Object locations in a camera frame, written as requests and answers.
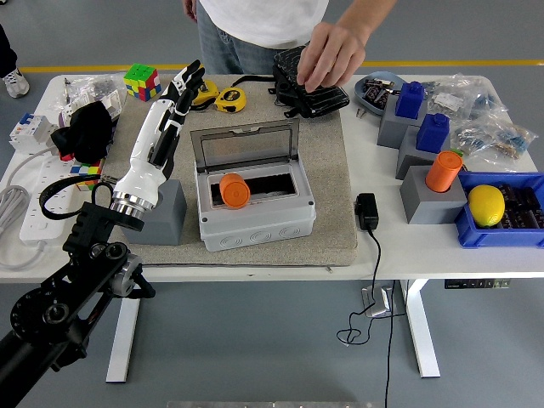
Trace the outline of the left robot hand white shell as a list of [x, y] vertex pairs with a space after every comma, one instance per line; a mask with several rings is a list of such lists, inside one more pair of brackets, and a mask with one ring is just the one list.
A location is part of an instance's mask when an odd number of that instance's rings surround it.
[[113, 206], [141, 207], [144, 211], [158, 202], [159, 186], [169, 177], [165, 168], [173, 158], [179, 136], [205, 69], [197, 59], [168, 84], [152, 104], [136, 139], [130, 168], [112, 194]]

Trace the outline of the person's left hand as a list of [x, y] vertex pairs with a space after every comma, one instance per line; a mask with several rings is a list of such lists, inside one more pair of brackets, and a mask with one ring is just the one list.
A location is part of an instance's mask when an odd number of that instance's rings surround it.
[[342, 86], [364, 61], [365, 45], [347, 27], [319, 23], [301, 53], [297, 66], [297, 84], [308, 93], [318, 87]]

